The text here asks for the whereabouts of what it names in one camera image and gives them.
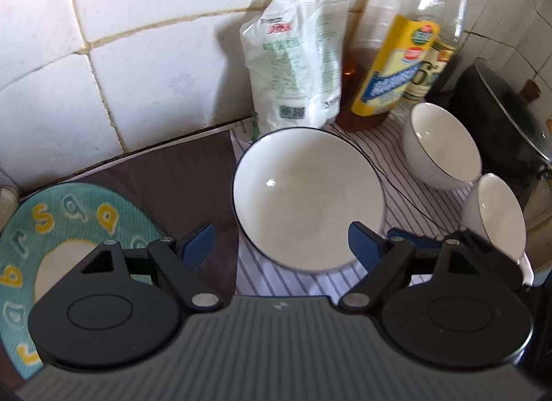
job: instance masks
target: flour bag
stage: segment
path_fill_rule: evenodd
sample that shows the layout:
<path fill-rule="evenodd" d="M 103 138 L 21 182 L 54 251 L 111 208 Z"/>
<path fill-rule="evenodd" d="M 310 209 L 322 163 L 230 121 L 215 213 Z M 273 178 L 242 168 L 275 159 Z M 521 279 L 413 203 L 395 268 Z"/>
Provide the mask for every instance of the flour bag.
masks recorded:
<path fill-rule="evenodd" d="M 321 128 L 339 112 L 349 0 L 273 0 L 240 29 L 259 133 Z"/>

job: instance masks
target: white ceramic bowl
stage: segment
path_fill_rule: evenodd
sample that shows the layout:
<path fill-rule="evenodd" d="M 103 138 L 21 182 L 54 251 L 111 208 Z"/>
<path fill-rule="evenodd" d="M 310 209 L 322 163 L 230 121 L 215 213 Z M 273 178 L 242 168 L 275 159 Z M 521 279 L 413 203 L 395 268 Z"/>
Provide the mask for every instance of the white ceramic bowl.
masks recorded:
<path fill-rule="evenodd" d="M 470 192 L 462 224 L 517 262 L 525 253 L 525 220 L 510 187 L 487 173 Z"/>
<path fill-rule="evenodd" d="M 471 135 L 444 108 L 416 104 L 402 133 L 408 167 L 437 189 L 458 189 L 481 175 L 481 156 Z"/>
<path fill-rule="evenodd" d="M 241 158 L 233 183 L 236 219 L 259 251 L 285 267 L 321 272 L 354 261 L 348 228 L 380 232 L 385 200 L 371 164 L 323 130 L 270 133 Z"/>

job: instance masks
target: black cooking pot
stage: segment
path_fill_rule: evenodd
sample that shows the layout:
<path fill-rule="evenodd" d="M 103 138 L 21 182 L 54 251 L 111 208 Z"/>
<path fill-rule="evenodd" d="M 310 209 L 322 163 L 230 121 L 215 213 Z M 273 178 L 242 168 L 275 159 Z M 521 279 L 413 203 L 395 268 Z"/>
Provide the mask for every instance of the black cooking pot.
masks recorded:
<path fill-rule="evenodd" d="M 458 80 L 449 106 L 473 137 L 484 171 L 500 176 L 519 196 L 536 178 L 550 176 L 552 141 L 488 61 L 477 58 Z"/>

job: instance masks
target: brown cloth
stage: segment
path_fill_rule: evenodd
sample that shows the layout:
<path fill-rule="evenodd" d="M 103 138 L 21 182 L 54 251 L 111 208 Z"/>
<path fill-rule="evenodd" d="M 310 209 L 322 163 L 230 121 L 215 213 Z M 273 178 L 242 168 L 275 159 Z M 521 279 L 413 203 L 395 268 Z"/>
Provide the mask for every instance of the brown cloth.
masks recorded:
<path fill-rule="evenodd" d="M 236 167 L 228 131 L 134 157 L 78 179 L 126 197 L 167 236 L 180 238 L 212 223 L 216 246 L 197 275 L 228 300 L 236 288 L 238 226 L 230 191 Z M 0 346 L 0 381 L 12 389 L 23 380 Z"/>

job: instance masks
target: teal mat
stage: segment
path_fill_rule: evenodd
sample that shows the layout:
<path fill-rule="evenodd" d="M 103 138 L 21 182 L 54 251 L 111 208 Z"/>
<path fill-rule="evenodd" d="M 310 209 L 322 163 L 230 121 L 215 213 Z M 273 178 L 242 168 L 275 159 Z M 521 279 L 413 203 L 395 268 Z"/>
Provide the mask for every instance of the teal mat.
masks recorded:
<path fill-rule="evenodd" d="M 21 205 L 0 236 L 0 339 L 21 377 L 42 367 L 27 329 L 36 299 L 104 240 L 143 248 L 157 238 L 136 206 L 94 184 L 59 184 Z"/>

